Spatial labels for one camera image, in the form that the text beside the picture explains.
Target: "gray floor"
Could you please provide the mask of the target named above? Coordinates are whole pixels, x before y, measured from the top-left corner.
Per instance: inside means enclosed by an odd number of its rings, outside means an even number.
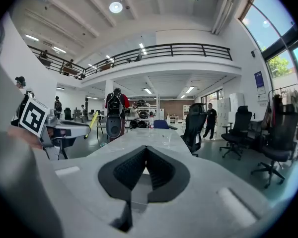
[[[96,137],[96,130],[97,128],[94,126],[92,132],[86,140],[83,138],[76,139],[73,147],[70,147],[66,150],[68,157],[85,157],[98,150],[101,143],[107,142],[107,134],[105,129],[103,129],[104,135],[102,135],[101,130],[99,129],[98,138]],[[269,164],[270,159],[266,158],[263,154],[251,149],[244,150],[242,159],[240,161],[237,159],[237,155],[234,153],[229,153],[223,159],[222,154],[226,150],[223,149],[223,151],[220,152],[219,147],[225,145],[226,142],[223,140],[204,140],[202,142],[201,149],[199,149],[197,153],[199,154],[200,158],[218,163],[241,179],[245,180],[247,183],[257,188],[268,198],[272,206],[284,199],[292,197],[295,194],[298,188],[298,160],[292,165],[291,162],[281,163],[283,169],[281,170],[280,167],[278,167],[278,170],[283,176],[285,176],[286,180],[282,185],[279,185],[277,183],[280,179],[276,175],[273,175],[270,187],[268,189],[264,189],[264,186],[268,180],[268,173],[255,173],[254,175],[251,175],[250,172],[253,169],[258,168],[257,164],[261,161]],[[143,183],[145,188],[135,188],[135,193],[133,193],[133,201],[142,204],[145,203],[146,198],[144,197],[143,193],[136,192],[140,192],[141,190],[147,191],[146,188],[148,185],[150,185],[150,181],[147,181],[146,178],[142,178],[140,183]]]

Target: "qr code sign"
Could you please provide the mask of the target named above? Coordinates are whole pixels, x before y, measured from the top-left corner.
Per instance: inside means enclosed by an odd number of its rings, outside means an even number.
[[[28,131],[40,137],[47,115],[48,110],[46,106],[41,105],[41,103],[37,102],[35,99],[29,98],[24,108],[20,124]]]

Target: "black metal railing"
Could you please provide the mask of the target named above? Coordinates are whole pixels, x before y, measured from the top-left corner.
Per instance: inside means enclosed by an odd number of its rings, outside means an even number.
[[[126,51],[95,63],[85,69],[85,76],[88,77],[94,73],[114,68],[122,64],[158,57],[203,56],[232,60],[229,48],[209,44],[171,43],[148,46],[143,49],[140,48]]]
[[[85,68],[60,58],[54,54],[47,53],[47,58],[43,57],[43,50],[29,46],[33,54],[39,59],[39,61],[49,70],[58,72],[65,76],[70,76],[79,80],[85,78]]]

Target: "air vent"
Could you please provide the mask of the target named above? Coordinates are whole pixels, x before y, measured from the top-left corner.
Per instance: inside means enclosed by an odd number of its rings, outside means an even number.
[[[45,44],[45,45],[47,45],[47,46],[49,46],[49,47],[53,46],[53,44],[52,44],[52,43],[50,43],[50,42],[47,42],[47,41],[43,41],[43,44]]]

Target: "ceiling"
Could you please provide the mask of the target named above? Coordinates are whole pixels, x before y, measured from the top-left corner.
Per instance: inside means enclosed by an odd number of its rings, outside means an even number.
[[[112,13],[109,4],[114,1],[120,1],[123,7],[129,6],[130,9]],[[42,43],[45,40],[67,51],[65,55],[61,54],[64,58],[74,59],[109,29],[115,28],[119,32],[120,25],[125,21],[141,20],[154,14],[174,14],[214,22],[221,4],[221,0],[16,0],[11,16],[23,37],[29,34],[40,39],[34,42],[24,37],[28,45],[53,52]],[[101,47],[81,65],[87,66],[89,61],[95,63],[107,54],[136,49],[140,41],[146,46],[154,45],[154,31],[135,33]]]
[[[186,70],[186,71],[158,71],[152,73],[143,73],[141,75],[117,78],[114,80],[114,87],[119,87],[127,97],[135,96],[154,96],[159,93],[161,97],[192,98],[200,92],[211,88],[218,82],[227,82],[234,78],[231,75],[221,73],[205,73],[204,71]],[[106,83],[99,82],[93,86],[88,86],[85,90],[91,96],[104,98]],[[194,89],[186,93],[190,86]],[[152,95],[144,91],[148,88]]]

